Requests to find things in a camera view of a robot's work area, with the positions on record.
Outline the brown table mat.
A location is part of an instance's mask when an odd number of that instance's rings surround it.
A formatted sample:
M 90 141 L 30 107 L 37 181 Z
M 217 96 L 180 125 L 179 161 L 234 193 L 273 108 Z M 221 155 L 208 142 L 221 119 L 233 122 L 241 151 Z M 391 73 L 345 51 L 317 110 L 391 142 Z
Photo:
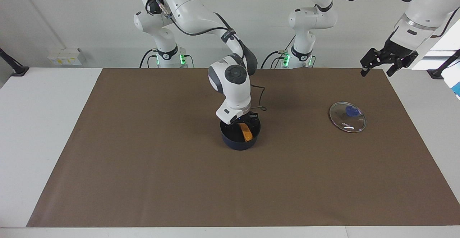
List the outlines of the brown table mat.
M 460 204 L 382 71 L 263 69 L 255 145 L 223 143 L 206 69 L 103 69 L 31 227 L 460 225 Z M 359 133 L 329 119 L 365 115 Z

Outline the glass lid purple knob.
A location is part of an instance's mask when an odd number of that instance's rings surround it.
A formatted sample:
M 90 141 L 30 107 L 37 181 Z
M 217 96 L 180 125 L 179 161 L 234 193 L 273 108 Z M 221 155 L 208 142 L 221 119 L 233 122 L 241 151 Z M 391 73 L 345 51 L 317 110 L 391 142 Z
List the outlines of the glass lid purple knob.
M 329 108 L 329 119 L 340 130 L 347 133 L 359 133 L 366 128 L 364 113 L 349 102 L 336 102 Z

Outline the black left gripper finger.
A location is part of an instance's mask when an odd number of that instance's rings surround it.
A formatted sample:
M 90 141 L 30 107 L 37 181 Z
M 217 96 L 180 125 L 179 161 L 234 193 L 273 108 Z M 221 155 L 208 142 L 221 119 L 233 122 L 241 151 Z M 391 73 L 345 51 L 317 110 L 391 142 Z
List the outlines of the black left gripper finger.
M 393 76 L 394 73 L 401 69 L 407 69 L 414 61 L 412 56 L 396 59 L 395 63 L 386 71 L 388 77 Z
M 381 65 L 380 54 L 381 51 L 378 51 L 376 49 L 369 49 L 367 53 L 363 56 L 363 58 L 361 59 L 362 77 L 365 77 L 369 73 L 370 69 L 373 69 Z

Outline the yellow toy corn cob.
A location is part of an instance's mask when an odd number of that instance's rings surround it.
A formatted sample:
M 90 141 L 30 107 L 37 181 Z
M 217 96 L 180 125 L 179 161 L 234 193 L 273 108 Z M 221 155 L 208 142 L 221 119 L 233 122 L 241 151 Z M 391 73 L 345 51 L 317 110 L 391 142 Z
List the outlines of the yellow toy corn cob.
M 241 130 L 241 132 L 243 134 L 243 138 L 244 138 L 245 142 L 249 142 L 249 141 L 253 140 L 254 136 L 253 136 L 253 134 L 251 132 L 250 127 L 246 123 L 244 123 L 244 122 L 239 123 L 238 126 L 239 126 L 239 128 L 240 128 L 240 130 Z

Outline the black clamp stand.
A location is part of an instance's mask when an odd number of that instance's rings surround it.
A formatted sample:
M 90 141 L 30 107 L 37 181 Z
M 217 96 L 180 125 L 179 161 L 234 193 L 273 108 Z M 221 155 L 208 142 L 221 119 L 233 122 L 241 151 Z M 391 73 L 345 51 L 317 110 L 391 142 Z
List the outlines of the black clamp stand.
M 0 57 L 13 69 L 11 77 L 22 77 L 30 69 L 30 67 L 23 66 L 23 64 L 7 54 L 2 48 L 0 48 Z
M 432 79 L 439 79 L 444 80 L 442 77 L 442 73 L 445 69 L 449 68 L 450 66 L 454 65 L 455 62 L 460 62 L 460 49 L 455 51 L 455 53 L 450 56 L 440 67 L 437 69 L 429 69 L 427 73 Z

